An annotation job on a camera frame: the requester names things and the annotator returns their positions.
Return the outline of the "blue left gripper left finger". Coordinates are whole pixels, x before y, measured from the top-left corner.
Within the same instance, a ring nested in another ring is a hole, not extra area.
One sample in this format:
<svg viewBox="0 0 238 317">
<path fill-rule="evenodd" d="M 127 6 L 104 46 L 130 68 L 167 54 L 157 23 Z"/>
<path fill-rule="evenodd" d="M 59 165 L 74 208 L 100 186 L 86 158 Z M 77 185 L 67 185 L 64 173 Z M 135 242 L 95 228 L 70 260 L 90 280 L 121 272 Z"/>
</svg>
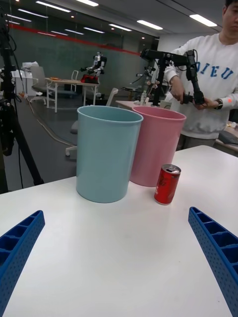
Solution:
<svg viewBox="0 0 238 317">
<path fill-rule="evenodd" d="M 0 316 L 44 226 L 44 213 L 36 211 L 0 237 Z"/>
</svg>

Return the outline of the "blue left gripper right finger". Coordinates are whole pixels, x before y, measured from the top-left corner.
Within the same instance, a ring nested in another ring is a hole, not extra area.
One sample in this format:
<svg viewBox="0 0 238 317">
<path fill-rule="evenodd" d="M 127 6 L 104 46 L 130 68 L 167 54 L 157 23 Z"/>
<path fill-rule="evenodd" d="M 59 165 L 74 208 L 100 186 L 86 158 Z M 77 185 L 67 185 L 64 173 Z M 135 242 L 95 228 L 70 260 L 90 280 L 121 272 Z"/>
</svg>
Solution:
<svg viewBox="0 0 238 317">
<path fill-rule="evenodd" d="M 238 238 L 195 207 L 188 222 L 232 316 L 238 316 Z"/>
</svg>

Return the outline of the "person's left hand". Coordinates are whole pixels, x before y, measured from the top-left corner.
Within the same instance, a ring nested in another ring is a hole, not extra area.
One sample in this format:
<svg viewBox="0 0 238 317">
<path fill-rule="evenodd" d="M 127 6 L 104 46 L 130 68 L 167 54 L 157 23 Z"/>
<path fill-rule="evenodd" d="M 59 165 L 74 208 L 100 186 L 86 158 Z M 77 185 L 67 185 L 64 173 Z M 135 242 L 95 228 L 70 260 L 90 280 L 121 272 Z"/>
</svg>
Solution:
<svg viewBox="0 0 238 317">
<path fill-rule="evenodd" d="M 198 110 L 204 110 L 204 109 L 215 109 L 219 106 L 219 103 L 217 101 L 210 100 L 208 98 L 204 98 L 203 104 L 194 104 L 194 106 Z"/>
</svg>

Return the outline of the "person's right hand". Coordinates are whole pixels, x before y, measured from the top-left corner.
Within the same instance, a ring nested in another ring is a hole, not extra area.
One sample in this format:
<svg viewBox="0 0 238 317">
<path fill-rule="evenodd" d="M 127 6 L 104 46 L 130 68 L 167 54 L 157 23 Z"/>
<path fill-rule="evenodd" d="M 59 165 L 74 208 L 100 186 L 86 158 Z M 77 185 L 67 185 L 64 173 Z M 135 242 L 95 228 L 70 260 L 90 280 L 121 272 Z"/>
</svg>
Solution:
<svg viewBox="0 0 238 317">
<path fill-rule="evenodd" d="M 178 76 L 174 76 L 170 80 L 170 85 L 171 85 L 171 94 L 172 94 L 172 96 L 178 102 L 180 102 L 180 104 L 182 105 L 183 104 L 185 90 L 184 90 L 184 86 L 183 86 L 183 83 L 182 83 L 181 79 Z"/>
</svg>

